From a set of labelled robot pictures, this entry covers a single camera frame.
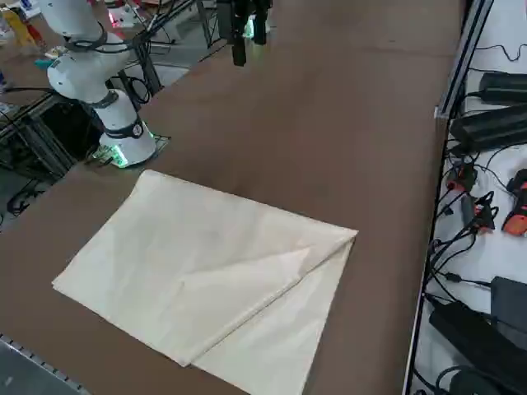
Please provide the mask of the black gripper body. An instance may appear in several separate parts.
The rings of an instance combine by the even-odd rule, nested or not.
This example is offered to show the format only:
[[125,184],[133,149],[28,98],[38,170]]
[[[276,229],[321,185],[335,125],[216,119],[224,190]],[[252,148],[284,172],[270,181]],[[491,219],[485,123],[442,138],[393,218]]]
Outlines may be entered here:
[[272,0],[234,0],[232,15],[234,18],[244,18],[255,15],[266,19],[268,10],[273,6]]

